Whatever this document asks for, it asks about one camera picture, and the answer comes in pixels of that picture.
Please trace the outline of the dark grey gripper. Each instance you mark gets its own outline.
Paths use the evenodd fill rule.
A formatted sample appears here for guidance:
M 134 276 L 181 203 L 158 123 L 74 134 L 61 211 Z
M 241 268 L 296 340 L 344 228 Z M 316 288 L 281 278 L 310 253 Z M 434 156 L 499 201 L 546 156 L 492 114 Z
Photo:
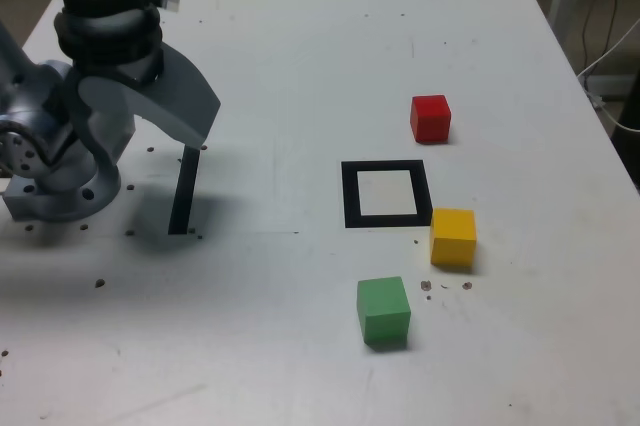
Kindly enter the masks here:
M 135 133 L 133 115 L 186 146 L 201 146 L 220 108 L 198 68 L 167 44 L 75 45 L 73 84 L 93 109 L 80 120 L 79 137 L 107 168 L 116 167 Z

